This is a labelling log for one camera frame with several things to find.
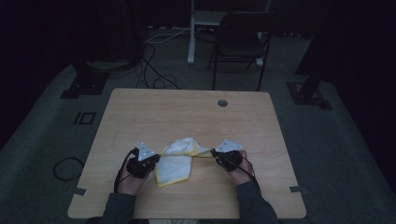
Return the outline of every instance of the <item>circular hole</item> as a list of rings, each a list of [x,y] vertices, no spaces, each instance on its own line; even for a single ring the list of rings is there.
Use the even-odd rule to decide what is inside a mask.
[[[225,107],[228,105],[228,102],[226,100],[221,99],[221,100],[218,100],[218,105],[221,107]]]

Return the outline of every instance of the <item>chair leg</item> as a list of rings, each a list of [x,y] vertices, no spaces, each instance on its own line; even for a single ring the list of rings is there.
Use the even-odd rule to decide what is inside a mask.
[[[218,70],[218,52],[215,50],[215,69],[213,69],[212,91],[216,88],[216,73]]]
[[[257,91],[260,91],[260,87],[262,86],[262,77],[264,75],[264,67],[265,67],[265,63],[262,64],[262,70],[260,71],[259,86],[257,87]]]
[[[253,64],[253,62],[255,61],[256,59],[252,59],[251,61],[250,61],[250,63],[247,65],[247,68],[246,69],[249,69],[249,67]]]
[[[216,50],[216,45],[215,45],[215,47],[212,50],[212,55],[210,55],[210,61],[209,61],[209,65],[207,66],[207,69],[210,69],[210,65],[213,62],[213,55],[215,54],[215,50]]]
[[[262,70],[260,71],[260,80],[259,86],[257,87],[257,91],[260,91],[260,87],[262,86],[262,77],[264,75],[265,65],[267,64],[268,50],[270,49],[269,43],[267,44],[267,48],[264,53],[264,58],[262,59]]]

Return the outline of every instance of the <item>person's left hand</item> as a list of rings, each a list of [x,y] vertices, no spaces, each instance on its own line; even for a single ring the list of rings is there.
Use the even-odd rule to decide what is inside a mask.
[[[124,167],[122,167],[120,180],[122,180],[125,176],[128,176],[128,177],[126,177],[119,183],[118,193],[125,193],[125,194],[131,194],[131,195],[136,196],[142,189],[142,187],[143,187],[146,179],[149,177],[149,175],[147,175],[143,179],[134,177],[126,170],[126,164],[127,163],[125,163]]]

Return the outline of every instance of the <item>white cloth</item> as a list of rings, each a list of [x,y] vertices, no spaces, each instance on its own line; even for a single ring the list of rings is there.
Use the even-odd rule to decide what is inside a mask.
[[[200,147],[193,138],[177,139],[161,153],[155,166],[158,187],[186,180],[191,173],[192,156],[210,156],[209,148]]]

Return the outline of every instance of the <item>table top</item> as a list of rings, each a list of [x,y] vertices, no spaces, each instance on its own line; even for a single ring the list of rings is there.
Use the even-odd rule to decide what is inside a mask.
[[[219,106],[226,100],[227,106]],[[241,144],[253,163],[262,197],[279,218],[306,214],[271,97],[253,91],[115,89],[92,144],[70,217],[99,217],[126,154],[145,142],[157,153],[177,139],[218,147]],[[137,197],[134,218],[239,218],[231,179],[214,158],[192,158],[188,180],[157,187],[152,172]]]

